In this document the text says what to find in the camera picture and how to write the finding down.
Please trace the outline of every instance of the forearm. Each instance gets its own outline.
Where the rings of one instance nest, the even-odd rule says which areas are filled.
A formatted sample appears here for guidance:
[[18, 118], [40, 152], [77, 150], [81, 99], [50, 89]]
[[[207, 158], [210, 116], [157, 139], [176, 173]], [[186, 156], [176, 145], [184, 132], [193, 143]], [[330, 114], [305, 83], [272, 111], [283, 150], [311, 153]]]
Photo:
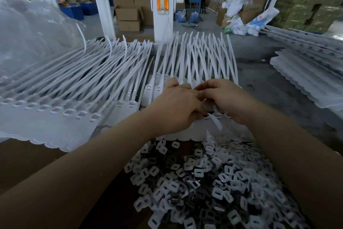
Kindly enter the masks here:
[[246, 120], [303, 212], [317, 228], [334, 228], [343, 212], [342, 157], [262, 103], [247, 114]]
[[0, 196], [0, 227], [79, 227], [109, 183], [153, 136], [144, 115], [131, 115]]

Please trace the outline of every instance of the table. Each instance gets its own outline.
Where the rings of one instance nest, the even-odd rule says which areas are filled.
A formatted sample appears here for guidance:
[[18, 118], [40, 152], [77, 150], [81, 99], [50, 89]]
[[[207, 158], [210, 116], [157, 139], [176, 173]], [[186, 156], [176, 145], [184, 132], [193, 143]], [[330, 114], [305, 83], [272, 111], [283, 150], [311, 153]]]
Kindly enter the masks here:
[[201, 9], [201, 0], [192, 0], [192, 4], [197, 3], [198, 4], [198, 9], [193, 9], [193, 11], [197, 11], [200, 14], [200, 9]]

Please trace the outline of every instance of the hand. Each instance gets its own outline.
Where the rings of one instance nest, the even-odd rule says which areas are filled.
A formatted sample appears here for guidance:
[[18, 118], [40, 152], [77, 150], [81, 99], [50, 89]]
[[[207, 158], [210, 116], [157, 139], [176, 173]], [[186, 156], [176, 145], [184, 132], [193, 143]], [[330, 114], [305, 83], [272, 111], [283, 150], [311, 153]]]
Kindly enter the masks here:
[[249, 112], [262, 104], [248, 92], [227, 79], [210, 79], [195, 87], [200, 99], [213, 99], [237, 123], [244, 124]]
[[193, 90], [190, 84], [179, 85], [177, 80], [170, 78], [163, 93], [142, 114], [156, 127], [156, 137], [178, 132], [208, 115], [199, 96], [199, 91]]

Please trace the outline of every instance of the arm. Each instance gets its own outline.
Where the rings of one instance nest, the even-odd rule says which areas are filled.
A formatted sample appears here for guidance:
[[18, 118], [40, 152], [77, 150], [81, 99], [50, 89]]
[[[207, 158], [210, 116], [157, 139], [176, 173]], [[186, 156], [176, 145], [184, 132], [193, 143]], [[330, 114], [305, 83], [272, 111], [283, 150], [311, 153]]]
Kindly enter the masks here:
[[78, 228], [132, 156], [151, 138], [207, 112], [190, 85], [170, 79], [142, 112], [64, 155], [0, 196], [0, 228]]
[[317, 228], [336, 228], [343, 215], [343, 158], [297, 123], [224, 79], [198, 87], [234, 121], [246, 125], [302, 211]]

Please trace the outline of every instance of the factory floor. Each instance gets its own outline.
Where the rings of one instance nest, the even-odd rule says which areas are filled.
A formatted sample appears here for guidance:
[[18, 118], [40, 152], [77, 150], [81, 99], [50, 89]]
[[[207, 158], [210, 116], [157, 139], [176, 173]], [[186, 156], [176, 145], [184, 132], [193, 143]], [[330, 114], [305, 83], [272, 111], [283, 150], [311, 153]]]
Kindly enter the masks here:
[[[219, 37], [222, 29], [215, 24], [216, 15], [210, 11], [200, 16], [204, 21], [199, 23], [198, 29], [187, 29], [174, 22], [174, 31], [201, 31], [205, 34], [214, 33]], [[103, 35], [98, 15], [86, 16], [83, 23], [87, 26], [86, 39]], [[240, 86], [262, 102], [293, 118], [328, 147], [343, 154], [343, 120], [330, 110], [315, 106], [269, 64], [269, 59], [276, 56], [274, 52], [281, 44], [267, 36], [230, 35], [230, 38], [237, 58]], [[59, 149], [49, 149], [44, 145], [25, 141], [8, 140], [0, 143], [0, 194], [64, 154]], [[118, 224], [113, 213], [106, 215], [93, 209], [87, 217], [87, 224], [99, 225], [96, 221], [106, 224], [107, 227], [108, 223]]]

